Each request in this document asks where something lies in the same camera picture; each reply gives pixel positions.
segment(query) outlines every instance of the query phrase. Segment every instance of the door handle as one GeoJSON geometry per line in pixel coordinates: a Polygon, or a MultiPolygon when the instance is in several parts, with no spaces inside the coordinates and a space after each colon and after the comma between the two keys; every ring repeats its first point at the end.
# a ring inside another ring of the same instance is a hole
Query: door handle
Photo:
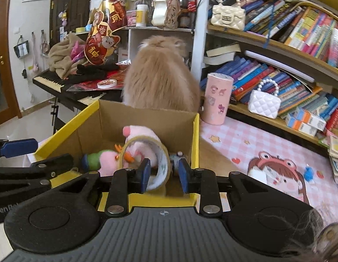
{"type": "Polygon", "coordinates": [[[3,56],[0,56],[0,60],[1,60],[0,64],[4,65],[3,56]]]}

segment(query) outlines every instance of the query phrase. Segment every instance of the crosshair symbol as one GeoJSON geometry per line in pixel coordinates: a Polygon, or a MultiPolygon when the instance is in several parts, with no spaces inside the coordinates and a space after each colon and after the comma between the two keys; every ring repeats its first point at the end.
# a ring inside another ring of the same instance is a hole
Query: crosshair symbol
{"type": "Polygon", "coordinates": [[[161,212],[159,212],[159,214],[166,216],[166,215],[169,215],[170,213],[168,211],[161,211],[161,212]]]}

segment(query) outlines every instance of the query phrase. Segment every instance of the pink cylinder container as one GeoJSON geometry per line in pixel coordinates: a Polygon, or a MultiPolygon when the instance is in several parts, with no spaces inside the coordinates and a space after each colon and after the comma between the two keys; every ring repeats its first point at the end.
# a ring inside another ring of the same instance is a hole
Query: pink cylinder container
{"type": "Polygon", "coordinates": [[[208,74],[202,120],[212,125],[225,121],[232,93],[233,78],[219,73],[208,74]]]}

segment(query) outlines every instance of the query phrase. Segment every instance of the cat's head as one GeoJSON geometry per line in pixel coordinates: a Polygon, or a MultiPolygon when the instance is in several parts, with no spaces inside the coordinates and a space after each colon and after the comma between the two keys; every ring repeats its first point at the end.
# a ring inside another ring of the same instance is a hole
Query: cat's head
{"type": "Polygon", "coordinates": [[[151,36],[141,43],[139,50],[147,47],[167,48],[181,57],[187,56],[186,43],[174,36],[151,36]]]}

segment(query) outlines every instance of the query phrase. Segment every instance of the pink plush toy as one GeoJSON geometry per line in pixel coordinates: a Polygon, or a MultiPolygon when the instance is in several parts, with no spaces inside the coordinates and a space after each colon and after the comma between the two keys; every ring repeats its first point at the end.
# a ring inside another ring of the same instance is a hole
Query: pink plush toy
{"type": "Polygon", "coordinates": [[[117,161],[118,153],[114,151],[106,151],[100,155],[100,166],[101,168],[98,170],[100,172],[100,176],[111,176],[118,169],[118,161],[117,161]]]}
{"type": "MultiPolygon", "coordinates": [[[[144,126],[125,126],[123,128],[123,136],[126,137],[125,142],[131,140],[137,136],[148,136],[158,142],[161,140],[158,136],[150,129],[144,126]]],[[[158,159],[154,151],[149,147],[149,145],[142,142],[135,142],[130,147],[127,148],[127,151],[136,159],[136,161],[141,162],[143,159],[147,158],[151,161],[151,167],[157,167],[158,159]]]]}

